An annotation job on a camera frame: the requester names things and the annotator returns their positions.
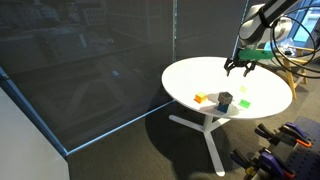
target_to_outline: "white table base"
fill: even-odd
[[[211,136],[211,131],[215,130],[216,128],[222,126],[224,123],[228,122],[230,119],[225,119],[225,118],[220,118],[214,122],[212,122],[213,120],[213,116],[210,115],[206,115],[205,119],[204,119],[204,123],[203,126],[190,122],[186,119],[174,116],[174,115],[170,115],[169,119],[171,119],[172,121],[175,121],[177,123],[180,123],[182,125],[185,125],[187,127],[190,127],[192,129],[195,129],[197,131],[203,132],[204,134],[204,138],[207,142],[207,146],[209,149],[209,153],[211,156],[211,160],[214,166],[214,169],[216,171],[216,174],[218,176],[224,176],[225,175],[225,171],[224,168],[222,166],[221,163],[221,159],[220,156],[218,154],[216,145],[214,144],[214,141],[212,139]]]

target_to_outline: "white wall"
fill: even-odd
[[[0,179],[69,180],[67,162],[1,88]]]

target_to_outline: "orange block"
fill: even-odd
[[[199,92],[196,94],[196,97],[194,98],[195,101],[198,103],[202,103],[207,100],[207,95],[203,92]]]

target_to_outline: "gray floor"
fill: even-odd
[[[299,85],[297,94],[298,99],[280,114],[233,120],[212,133],[226,170],[224,177],[215,174],[202,133],[168,120],[170,114],[175,114],[202,123],[204,116],[174,102],[71,154],[71,180],[242,179],[244,170],[229,154],[238,148],[250,158],[269,146],[253,132],[258,124],[273,130],[298,116],[320,122],[319,80],[310,79],[308,85]]]

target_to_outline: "wire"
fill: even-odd
[[[307,76],[307,75],[304,75],[304,74],[301,74],[301,73],[298,73],[298,71],[293,71],[292,69],[286,67],[284,64],[283,64],[283,61],[281,61],[279,59],[279,56],[277,55],[280,54],[282,57],[282,59],[285,59],[286,61],[288,61],[289,63],[292,63],[294,64],[296,67],[298,68],[302,68],[302,69],[305,69],[305,70],[308,70],[308,71],[311,71],[311,72],[315,72],[315,73],[318,73],[320,74],[320,70],[317,70],[317,69],[313,69],[313,68],[310,68],[310,67],[307,67],[306,65],[310,64],[311,62],[314,62],[314,61],[317,61],[318,59],[314,59],[316,53],[319,51],[319,49],[316,49],[316,44],[315,44],[315,41],[311,35],[311,33],[307,30],[307,28],[305,26],[303,26],[300,22],[298,22],[296,19],[294,18],[291,18],[288,16],[288,14],[291,14],[291,13],[294,13],[294,12],[297,12],[297,11],[300,11],[300,10],[309,10],[310,8],[320,8],[320,6],[304,6],[304,7],[300,7],[300,8],[297,8],[297,9],[294,9],[292,11],[289,11],[287,12],[286,14],[280,16],[279,18],[277,18],[274,23],[272,24],[271,26],[271,31],[270,31],[270,46],[271,46],[271,50],[272,50],[272,53],[274,54],[274,57],[275,59],[278,61],[278,64],[284,68],[285,70],[295,74],[295,75],[298,75],[298,76],[302,76],[302,77],[306,77],[306,78],[313,78],[313,79],[320,79],[320,76]],[[275,37],[275,27],[277,26],[277,24],[280,22],[280,19],[282,17],[285,17],[285,18],[289,18],[293,21],[295,21],[296,23],[299,24],[299,26],[301,26],[308,34],[308,36],[311,38],[311,41],[312,41],[312,45],[313,45],[313,51],[309,54],[305,54],[305,55],[302,55],[302,56],[297,56],[296,58],[302,58],[302,57],[308,57],[311,55],[311,58],[310,59],[303,59],[304,61],[306,61],[306,63],[297,63],[297,62],[294,62],[292,60],[290,60],[282,51],[279,50],[279,47],[277,45],[277,40],[276,40],[276,37]]]

